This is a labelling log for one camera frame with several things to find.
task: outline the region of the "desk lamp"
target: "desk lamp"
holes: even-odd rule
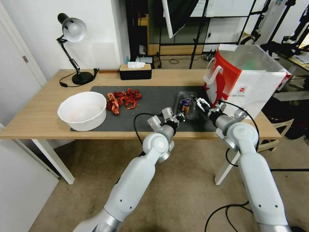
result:
[[[76,70],[76,74],[72,77],[74,84],[83,85],[94,80],[94,76],[89,72],[80,72],[80,67],[74,59],[72,59],[64,48],[64,43],[67,41],[76,43],[81,41],[87,32],[86,24],[77,18],[69,18],[66,14],[60,13],[58,15],[58,21],[62,24],[63,35],[60,36],[57,41],[64,50],[65,54],[69,58],[71,64]]]

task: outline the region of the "black tissue box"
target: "black tissue box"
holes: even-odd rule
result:
[[[151,65],[147,63],[143,68],[128,68],[127,64],[122,64],[119,74],[121,80],[151,79]]]

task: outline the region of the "lamp base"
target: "lamp base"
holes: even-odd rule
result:
[[[93,75],[89,72],[81,72],[80,74],[75,74],[72,77],[72,82],[78,85],[87,84],[93,80]]]

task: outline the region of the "tissue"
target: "tissue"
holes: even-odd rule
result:
[[[143,68],[144,62],[128,62],[128,68]]]

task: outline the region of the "table leg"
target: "table leg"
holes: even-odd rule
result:
[[[40,149],[40,151],[46,156],[46,158],[51,162],[51,164],[56,168],[60,175],[66,180],[68,184],[73,184],[74,176],[64,165],[62,160],[59,158],[54,149],[49,145],[47,140],[44,139],[32,139],[35,145]]]
[[[233,152],[229,152],[228,153],[228,159],[232,164],[235,164],[236,161],[238,160],[240,156],[240,153],[233,153]],[[221,167],[220,171],[217,173],[216,177],[215,177],[215,183],[216,185],[220,185],[221,182],[224,180],[224,178],[228,175],[228,173],[230,172],[230,170],[232,169],[232,165],[230,165],[227,161],[225,161],[225,163],[223,164],[223,166]]]

